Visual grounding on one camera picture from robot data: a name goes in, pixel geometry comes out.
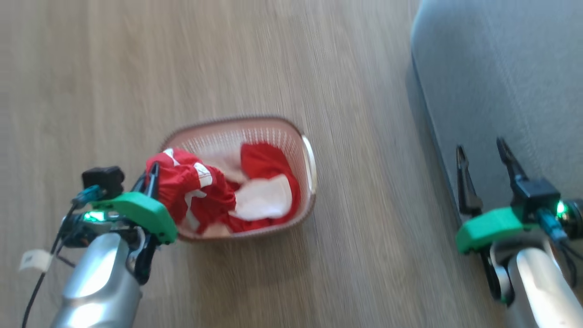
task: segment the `gray couch cushion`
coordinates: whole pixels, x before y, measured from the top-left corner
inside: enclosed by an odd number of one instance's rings
[[[583,1],[423,1],[412,53],[454,190],[463,144],[484,208],[508,205],[504,136],[531,177],[583,197]]]

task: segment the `white stripe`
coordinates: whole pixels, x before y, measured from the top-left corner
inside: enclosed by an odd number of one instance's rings
[[[180,165],[180,163],[178,163],[178,161],[174,158],[174,150],[172,148],[168,148],[165,151],[163,151],[164,154],[168,155],[172,161],[174,161],[174,166],[178,166]]]
[[[190,224],[190,228],[193,231],[195,231],[198,229],[198,226],[200,226],[201,223],[194,216],[194,214],[192,213],[192,210],[190,209],[190,205],[192,204],[192,194],[191,193],[186,194],[184,196],[184,201],[186,202],[186,205],[188,206],[188,209],[186,210],[186,220]]]
[[[193,198],[205,198],[206,197],[206,193],[204,191],[200,191],[198,189],[196,190],[192,190],[186,193],[186,195],[184,196],[184,201],[186,201],[186,203],[188,205],[190,205],[189,201]]]
[[[196,171],[198,172],[198,180],[201,183],[201,188],[210,186],[213,183],[213,176],[203,164],[194,163],[194,168],[196,168]]]

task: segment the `wooden floor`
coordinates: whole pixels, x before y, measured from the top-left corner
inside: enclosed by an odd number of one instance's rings
[[[478,259],[455,251],[411,67],[417,0],[9,6],[3,327],[20,325],[38,277],[17,273],[22,253],[50,246],[82,171],[120,165],[129,184],[172,130],[243,114],[287,117],[309,137],[313,216],[276,238],[164,247],[135,327],[500,325]],[[54,263],[29,327],[48,326],[70,272]]]

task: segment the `red clothing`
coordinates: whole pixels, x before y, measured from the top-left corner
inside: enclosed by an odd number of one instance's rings
[[[177,225],[189,207],[200,222],[197,233],[235,209],[235,195],[223,173],[205,166],[195,155],[178,148],[166,149],[148,159],[147,172],[155,162],[160,166],[158,200]]]
[[[245,221],[229,215],[236,207],[234,192],[241,185],[227,181],[221,171],[204,165],[198,157],[187,151],[166,149],[147,161],[147,172],[155,162],[160,165],[159,201],[166,206],[177,225],[182,223],[190,211],[198,221],[198,226],[190,224],[198,235],[202,235],[207,227],[217,223],[225,224],[231,232],[284,224],[294,217],[300,205],[300,185],[284,153],[269,144],[243,144],[241,170],[250,180],[286,176],[291,191],[291,207],[285,216],[277,219]]]
[[[300,206],[300,185],[292,173],[284,153],[267,143],[243,144],[241,146],[241,168],[249,179],[271,179],[278,175],[285,175],[291,189],[291,208],[287,215],[278,218],[265,218],[256,221],[244,221],[242,219],[229,216],[227,224],[233,232],[242,232],[255,229],[266,228],[271,225],[280,225],[289,221],[296,214]]]

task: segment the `pink plastic basket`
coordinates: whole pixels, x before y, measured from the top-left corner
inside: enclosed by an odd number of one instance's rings
[[[242,143],[267,142],[283,151],[301,188],[297,214],[284,225],[231,234],[225,238],[200,238],[188,222],[178,226],[181,240],[201,242],[264,236],[285,231],[304,221],[311,213],[316,196],[317,175],[314,152],[308,138],[291,122],[279,117],[231,118],[180,129],[166,139],[160,152],[182,148],[204,158],[240,147]]]

